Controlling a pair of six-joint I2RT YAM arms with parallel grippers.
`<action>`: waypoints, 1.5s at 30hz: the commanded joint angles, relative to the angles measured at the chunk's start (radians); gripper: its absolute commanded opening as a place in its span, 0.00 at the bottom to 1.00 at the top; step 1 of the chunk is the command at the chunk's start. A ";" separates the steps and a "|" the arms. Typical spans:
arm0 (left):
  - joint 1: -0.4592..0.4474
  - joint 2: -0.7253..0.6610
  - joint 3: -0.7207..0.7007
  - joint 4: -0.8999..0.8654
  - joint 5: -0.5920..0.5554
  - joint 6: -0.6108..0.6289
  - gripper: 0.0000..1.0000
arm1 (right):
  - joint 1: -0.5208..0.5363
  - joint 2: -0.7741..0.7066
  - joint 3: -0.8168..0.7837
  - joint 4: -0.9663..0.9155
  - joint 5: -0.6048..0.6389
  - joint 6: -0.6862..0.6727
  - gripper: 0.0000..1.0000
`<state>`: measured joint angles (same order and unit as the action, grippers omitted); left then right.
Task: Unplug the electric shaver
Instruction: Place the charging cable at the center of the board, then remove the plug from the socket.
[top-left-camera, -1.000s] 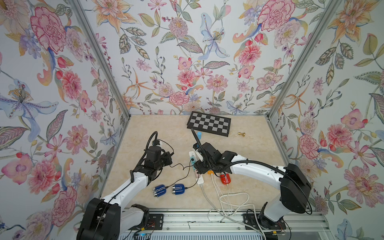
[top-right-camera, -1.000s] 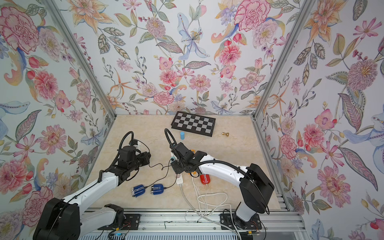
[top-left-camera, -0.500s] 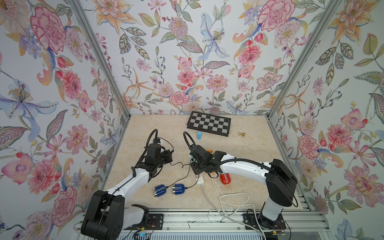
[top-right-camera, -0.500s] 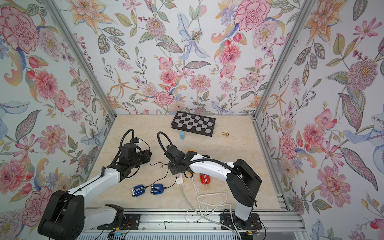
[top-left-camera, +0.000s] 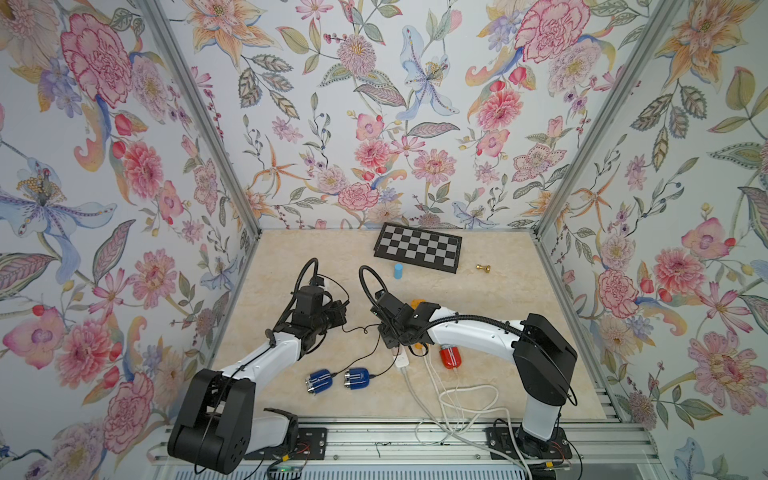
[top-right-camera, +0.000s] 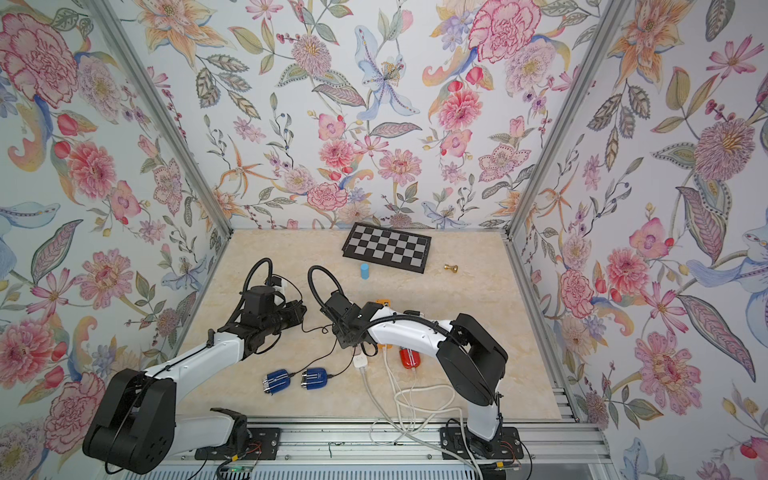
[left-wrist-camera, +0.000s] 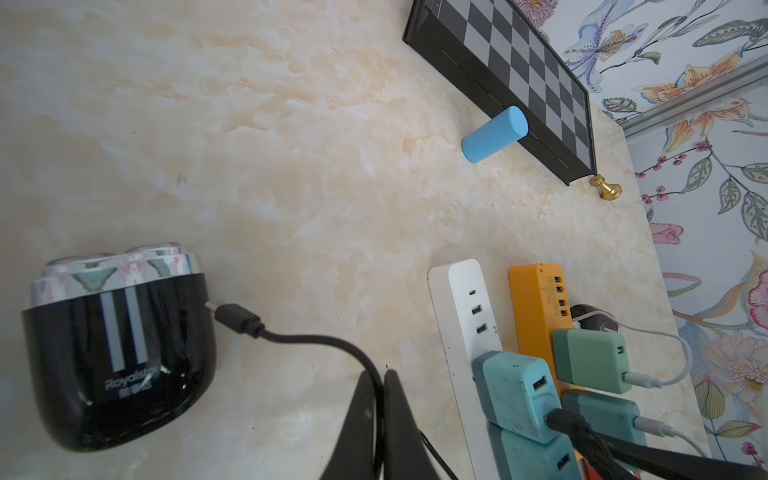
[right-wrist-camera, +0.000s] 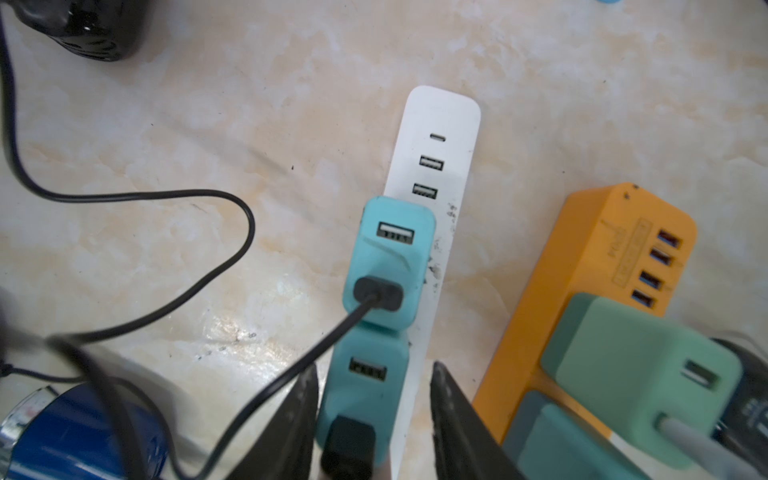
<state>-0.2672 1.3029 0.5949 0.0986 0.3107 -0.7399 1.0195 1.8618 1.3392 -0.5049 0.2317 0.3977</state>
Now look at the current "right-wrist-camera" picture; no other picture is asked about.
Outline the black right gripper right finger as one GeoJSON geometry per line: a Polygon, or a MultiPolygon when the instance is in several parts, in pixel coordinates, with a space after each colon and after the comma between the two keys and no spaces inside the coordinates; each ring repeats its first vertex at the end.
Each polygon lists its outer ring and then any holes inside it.
{"type": "Polygon", "coordinates": [[[439,479],[521,479],[440,361],[430,382],[435,471],[439,479]]]}

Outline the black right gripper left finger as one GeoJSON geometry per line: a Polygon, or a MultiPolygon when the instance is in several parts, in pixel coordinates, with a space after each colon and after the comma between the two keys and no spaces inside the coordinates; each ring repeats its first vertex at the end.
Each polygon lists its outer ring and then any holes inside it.
{"type": "Polygon", "coordinates": [[[318,407],[318,376],[302,372],[266,428],[227,479],[308,479],[318,407]]]}

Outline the black electric shaver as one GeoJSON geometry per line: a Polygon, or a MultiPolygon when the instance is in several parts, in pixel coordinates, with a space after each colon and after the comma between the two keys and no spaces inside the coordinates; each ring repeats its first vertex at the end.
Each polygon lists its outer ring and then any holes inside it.
{"type": "Polygon", "coordinates": [[[77,56],[102,62],[123,60],[134,53],[151,6],[143,0],[17,0],[7,4],[24,25],[77,56]]]}

